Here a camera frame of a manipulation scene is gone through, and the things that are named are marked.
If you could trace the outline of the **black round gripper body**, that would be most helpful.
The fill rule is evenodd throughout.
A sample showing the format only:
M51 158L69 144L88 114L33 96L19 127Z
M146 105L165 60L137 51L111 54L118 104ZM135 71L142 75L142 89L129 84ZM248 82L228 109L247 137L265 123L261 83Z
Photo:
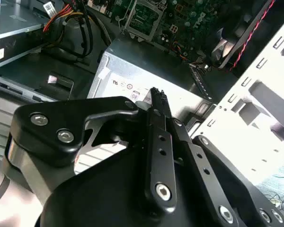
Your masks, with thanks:
M162 214L145 204L145 155L131 148L56 188L41 214L43 227L217 227L196 178L175 163L177 206Z

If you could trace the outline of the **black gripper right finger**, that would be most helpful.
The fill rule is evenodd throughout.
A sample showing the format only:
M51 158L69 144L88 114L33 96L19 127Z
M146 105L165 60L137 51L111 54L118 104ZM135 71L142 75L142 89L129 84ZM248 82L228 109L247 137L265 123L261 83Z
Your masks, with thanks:
M182 159L186 202L195 202L202 227L284 227L284 216L206 137L191 139L171 116L167 96L160 91L168 118L174 156Z

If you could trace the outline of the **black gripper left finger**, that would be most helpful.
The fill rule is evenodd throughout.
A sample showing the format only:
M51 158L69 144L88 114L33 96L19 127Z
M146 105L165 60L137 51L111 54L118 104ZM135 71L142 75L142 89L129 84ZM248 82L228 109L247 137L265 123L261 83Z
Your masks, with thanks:
M12 119L8 160L46 204L56 188L77 176L75 162L85 148L124 140L128 147L122 151L134 148L146 158L145 204L172 213L177 205L172 136L160 91L152 88L143 103L147 110L123 96L21 106Z

